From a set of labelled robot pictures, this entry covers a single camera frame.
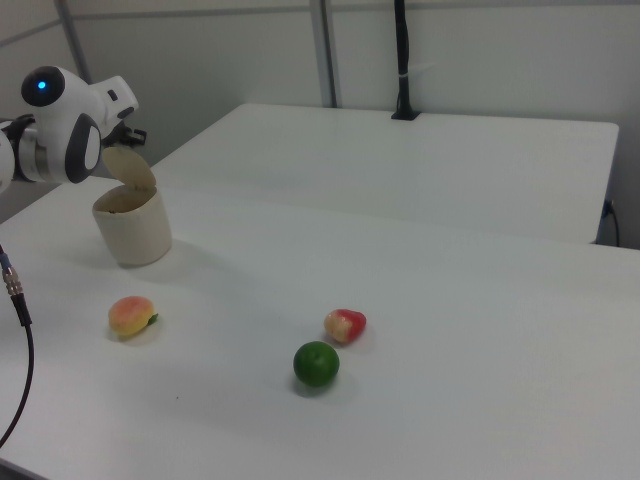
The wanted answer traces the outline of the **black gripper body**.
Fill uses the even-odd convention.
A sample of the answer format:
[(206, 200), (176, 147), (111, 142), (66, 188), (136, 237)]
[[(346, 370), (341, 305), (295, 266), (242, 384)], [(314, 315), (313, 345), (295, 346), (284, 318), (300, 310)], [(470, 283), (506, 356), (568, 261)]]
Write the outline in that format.
[(125, 124), (123, 119), (117, 118), (114, 128), (101, 140), (101, 145), (105, 148), (123, 145), (135, 148), (146, 144), (147, 132), (140, 129), (132, 129)]

